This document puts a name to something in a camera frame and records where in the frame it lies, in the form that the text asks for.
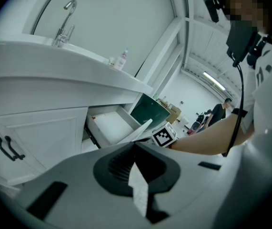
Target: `open drawer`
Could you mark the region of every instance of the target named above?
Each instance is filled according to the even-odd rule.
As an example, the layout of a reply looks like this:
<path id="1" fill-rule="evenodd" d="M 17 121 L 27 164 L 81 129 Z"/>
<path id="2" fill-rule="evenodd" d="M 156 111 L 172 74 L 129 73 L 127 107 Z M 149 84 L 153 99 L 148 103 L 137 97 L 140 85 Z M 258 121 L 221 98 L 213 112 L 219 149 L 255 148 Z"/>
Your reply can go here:
<path id="1" fill-rule="evenodd" d="M 119 105 L 89 108 L 86 117 L 87 127 L 101 148 L 135 140 L 151 122 L 140 125 Z"/>

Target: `black strap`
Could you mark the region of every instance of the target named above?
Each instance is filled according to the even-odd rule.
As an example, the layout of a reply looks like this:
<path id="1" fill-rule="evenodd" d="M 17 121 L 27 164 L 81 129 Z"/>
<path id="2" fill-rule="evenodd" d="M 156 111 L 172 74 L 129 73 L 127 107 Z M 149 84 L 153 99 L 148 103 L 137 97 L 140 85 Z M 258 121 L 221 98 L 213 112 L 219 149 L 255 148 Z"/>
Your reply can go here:
<path id="1" fill-rule="evenodd" d="M 239 110 L 238 108 L 233 109 L 233 111 L 231 112 L 232 114 L 238 115 L 239 114 Z M 242 117 L 244 118 L 246 116 L 248 112 L 246 110 L 242 110 Z"/>

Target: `cardboard box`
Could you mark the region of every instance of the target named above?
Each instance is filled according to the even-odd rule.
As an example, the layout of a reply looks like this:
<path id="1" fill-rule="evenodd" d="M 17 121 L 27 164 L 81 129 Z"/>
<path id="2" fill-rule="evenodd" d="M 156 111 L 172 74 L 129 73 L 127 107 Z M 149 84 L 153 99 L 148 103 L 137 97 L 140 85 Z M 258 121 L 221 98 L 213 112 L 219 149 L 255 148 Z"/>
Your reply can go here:
<path id="1" fill-rule="evenodd" d="M 181 110 L 174 105 L 171 105 L 171 108 L 167 107 L 166 109 L 171 113 L 171 115 L 166 120 L 173 124 L 175 120 L 180 116 Z"/>

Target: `faucet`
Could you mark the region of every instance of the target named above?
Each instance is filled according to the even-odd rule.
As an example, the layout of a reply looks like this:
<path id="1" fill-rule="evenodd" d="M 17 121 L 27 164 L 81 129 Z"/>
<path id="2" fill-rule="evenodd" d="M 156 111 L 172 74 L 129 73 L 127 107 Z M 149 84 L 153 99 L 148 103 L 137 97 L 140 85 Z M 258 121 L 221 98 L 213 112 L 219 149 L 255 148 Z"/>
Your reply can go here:
<path id="1" fill-rule="evenodd" d="M 55 37 L 54 37 L 54 40 L 53 40 L 53 43 L 52 43 L 52 46 L 54 47 L 60 47 L 60 42 L 63 42 L 63 43 L 67 43 L 70 39 L 70 36 L 74 30 L 74 25 L 72 25 L 68 31 L 67 34 L 64 34 L 65 33 L 65 27 L 70 19 L 70 17 L 72 16 L 73 12 L 75 11 L 75 8 L 77 7 L 77 2 L 76 0 L 71 0 L 70 2 L 68 2 L 65 6 L 64 6 L 64 9 L 67 10 L 70 6 L 71 9 L 70 9 L 70 12 L 67 16 L 67 18 L 65 19 L 64 23 L 62 24 L 62 26 L 58 29 L 58 32 L 56 33 Z"/>

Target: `white shirt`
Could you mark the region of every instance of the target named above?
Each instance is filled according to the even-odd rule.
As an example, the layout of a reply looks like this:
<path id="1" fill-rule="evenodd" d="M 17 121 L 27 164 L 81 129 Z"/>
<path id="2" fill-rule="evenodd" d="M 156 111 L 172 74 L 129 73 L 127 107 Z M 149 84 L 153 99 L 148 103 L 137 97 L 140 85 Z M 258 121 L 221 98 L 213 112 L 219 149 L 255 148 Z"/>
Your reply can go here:
<path id="1" fill-rule="evenodd" d="M 272 44 L 266 43 L 262 56 L 254 69 L 249 69 L 244 90 L 244 107 L 247 115 L 241 122 L 246 132 L 254 121 L 256 134 L 272 129 Z"/>

